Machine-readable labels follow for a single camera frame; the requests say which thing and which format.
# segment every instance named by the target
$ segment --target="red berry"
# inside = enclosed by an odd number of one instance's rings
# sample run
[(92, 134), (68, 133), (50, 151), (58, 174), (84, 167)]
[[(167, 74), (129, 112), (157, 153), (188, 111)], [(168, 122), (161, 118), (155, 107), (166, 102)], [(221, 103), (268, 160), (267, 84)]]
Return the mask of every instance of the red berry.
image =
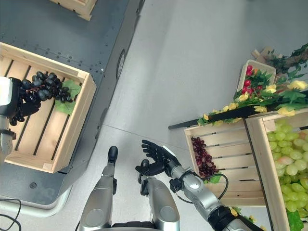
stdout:
[(247, 91), (247, 89), (248, 89), (248, 88), (247, 88), (246, 86), (244, 86), (243, 89), (242, 89), (242, 94), (245, 94), (245, 92)]
[(247, 80), (245, 80), (245, 82), (244, 82), (244, 86), (250, 86), (251, 85), (251, 80), (250, 79), (247, 79)]
[(247, 75), (247, 76), (252, 76), (252, 75), (253, 75), (252, 70), (250, 70), (250, 71), (246, 71), (246, 75)]
[(252, 93), (252, 90), (251, 90), (251, 89), (247, 89), (246, 92), (247, 92), (248, 94), (251, 94), (251, 93)]
[(247, 71), (251, 71), (253, 69), (253, 67), (251, 65), (247, 66)]

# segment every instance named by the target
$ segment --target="wooden crate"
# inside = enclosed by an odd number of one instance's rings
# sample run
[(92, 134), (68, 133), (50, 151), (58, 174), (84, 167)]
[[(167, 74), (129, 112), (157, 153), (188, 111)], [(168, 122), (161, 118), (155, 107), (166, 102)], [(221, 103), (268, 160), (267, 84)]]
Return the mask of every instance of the wooden crate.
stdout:
[(294, 128), (305, 127), (308, 125), (308, 109), (297, 111), (296, 115), (292, 117), (284, 117), (276, 113), (255, 116), (247, 120), (247, 126), (260, 169), (273, 228), (274, 230), (290, 231), (282, 192), (266, 135), (267, 132), (276, 130), (275, 120), (280, 118), (286, 119)]
[[(221, 173), (229, 179), (227, 193), (222, 202), (226, 205), (265, 205), (257, 168), (251, 154), (251, 148), (243, 121), (235, 124), (223, 124), (220, 127), (207, 125), (185, 129), (193, 167), (199, 169), (193, 152), (191, 137), (200, 137), (207, 144), (206, 150)], [(216, 196), (225, 187), (225, 180), (206, 185)]]
[(81, 85), (71, 116), (56, 111), (54, 99), (10, 129), (17, 134), (7, 163), (54, 173), (66, 167), (82, 129), (96, 86), (91, 75), (68, 65), (0, 43), (0, 76), (32, 80), (37, 71), (54, 72), (59, 79)]
[(57, 3), (71, 11), (79, 14), (79, 17), (90, 21), (91, 12), (97, 0), (50, 0)]

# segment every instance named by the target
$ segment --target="metal platform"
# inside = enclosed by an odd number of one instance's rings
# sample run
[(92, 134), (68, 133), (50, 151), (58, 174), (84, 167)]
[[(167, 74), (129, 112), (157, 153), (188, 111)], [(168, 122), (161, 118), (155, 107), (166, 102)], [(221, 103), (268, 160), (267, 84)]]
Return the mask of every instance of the metal platform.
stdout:
[(5, 163), (1, 196), (49, 205), (85, 171), (143, 2), (98, 0), (88, 22), (48, 0), (0, 0), (1, 42), (90, 72), (98, 87), (69, 166), (49, 174)]

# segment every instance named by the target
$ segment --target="artificial flower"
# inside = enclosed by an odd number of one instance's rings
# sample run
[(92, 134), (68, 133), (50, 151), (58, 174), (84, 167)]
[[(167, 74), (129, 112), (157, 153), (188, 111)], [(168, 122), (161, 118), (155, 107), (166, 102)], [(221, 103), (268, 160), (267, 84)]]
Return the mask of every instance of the artificial flower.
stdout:
[(266, 107), (261, 107), (261, 106), (254, 106), (255, 112), (267, 112)]
[(239, 97), (239, 101), (240, 102), (242, 102), (242, 101), (245, 101), (245, 100), (247, 100), (248, 99), (248, 93), (247, 92), (245, 92), (245, 94), (243, 94), (243, 95), (240, 95), (240, 97)]
[(268, 85), (268, 86), (266, 86), (264, 91), (268, 92), (268, 93), (275, 93), (276, 87), (277, 87), (276, 84)]
[(249, 219), (252, 221), (252, 223), (255, 223), (257, 220), (255, 219), (254, 216), (250, 215)]
[(230, 210), (231, 210), (231, 213), (232, 213), (233, 216), (235, 216), (235, 217), (238, 216), (238, 214), (237, 214), (237, 212), (235, 211), (235, 209), (230, 208)]
[(278, 114), (283, 115), (283, 116), (294, 116), (295, 115), (295, 110), (288, 111), (286, 107), (280, 108), (278, 111)]
[(203, 118), (204, 118), (205, 120), (208, 120), (208, 115), (207, 115), (207, 114), (203, 114)]
[(294, 80), (291, 84), (287, 85), (288, 89), (300, 89), (304, 90), (308, 87), (308, 83), (305, 81)]
[(238, 107), (238, 103), (230, 103), (229, 104), (229, 110), (234, 110), (235, 108), (237, 108)]

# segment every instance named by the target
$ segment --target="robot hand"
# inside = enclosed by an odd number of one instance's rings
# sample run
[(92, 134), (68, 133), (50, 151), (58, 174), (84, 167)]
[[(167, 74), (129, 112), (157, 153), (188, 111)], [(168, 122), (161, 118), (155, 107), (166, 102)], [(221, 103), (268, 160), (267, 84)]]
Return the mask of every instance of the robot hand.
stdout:
[(196, 210), (215, 231), (261, 231), (259, 227), (240, 216), (232, 215), (230, 209), (204, 185), (203, 180), (189, 170), (185, 170), (177, 158), (167, 148), (160, 147), (149, 141), (142, 141), (143, 152), (156, 161), (149, 164), (143, 160), (136, 170), (141, 175), (155, 175), (163, 171), (173, 178), (170, 188), (173, 192), (183, 190)]
[(174, 163), (173, 165), (181, 166), (174, 155), (155, 143), (142, 140), (142, 148), (146, 156), (152, 158), (155, 163), (150, 164), (149, 161), (144, 161), (141, 166), (136, 166), (136, 170), (141, 175), (154, 176), (165, 171), (171, 177), (172, 168), (170, 167), (170, 162)]

